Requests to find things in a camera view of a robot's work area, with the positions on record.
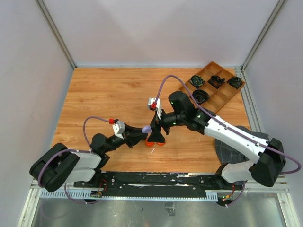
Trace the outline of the purple earbud case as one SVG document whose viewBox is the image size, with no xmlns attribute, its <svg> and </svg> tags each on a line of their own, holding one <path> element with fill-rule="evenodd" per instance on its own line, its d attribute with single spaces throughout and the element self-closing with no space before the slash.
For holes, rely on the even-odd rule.
<svg viewBox="0 0 303 227">
<path fill-rule="evenodd" d="M 144 126 L 144 127 L 142 128 L 142 133 L 147 133 L 147 134 L 152 133 L 152 128 L 151 128 L 151 126 L 149 126 L 149 125 Z"/>
</svg>

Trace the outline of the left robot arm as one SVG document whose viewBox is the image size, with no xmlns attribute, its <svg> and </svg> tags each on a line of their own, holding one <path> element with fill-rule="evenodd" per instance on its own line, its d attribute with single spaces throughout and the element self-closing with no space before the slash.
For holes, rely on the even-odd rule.
<svg viewBox="0 0 303 227">
<path fill-rule="evenodd" d="M 97 171 L 102 168 L 114 151 L 126 144 L 129 148 L 145 140 L 152 129 L 150 126 L 136 128 L 118 121 L 113 125 L 114 135 L 107 137 L 95 134 L 90 150 L 76 150 L 57 143 L 51 147 L 30 168 L 29 174 L 37 180 L 38 186 L 48 192 L 54 192 L 66 183 L 86 182 L 91 187 L 101 183 Z"/>
</svg>

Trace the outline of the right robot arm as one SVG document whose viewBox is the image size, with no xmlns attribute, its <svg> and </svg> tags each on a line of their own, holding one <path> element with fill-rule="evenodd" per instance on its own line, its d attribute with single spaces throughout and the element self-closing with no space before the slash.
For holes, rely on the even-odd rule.
<svg viewBox="0 0 303 227">
<path fill-rule="evenodd" d="M 156 108 L 150 124 L 152 132 L 148 142 L 164 143 L 161 130 L 169 134 L 173 126 L 186 126 L 191 131 L 225 143 L 248 158 L 245 162 L 220 166 L 214 178 L 219 189 L 226 189 L 231 183 L 246 180 L 255 180 L 266 187 L 275 184 L 286 164 L 281 141 L 275 138 L 268 141 L 223 122 L 215 113 L 194 107 L 190 98 L 182 91 L 170 94 L 169 101 L 174 111 L 166 113 Z"/>
</svg>

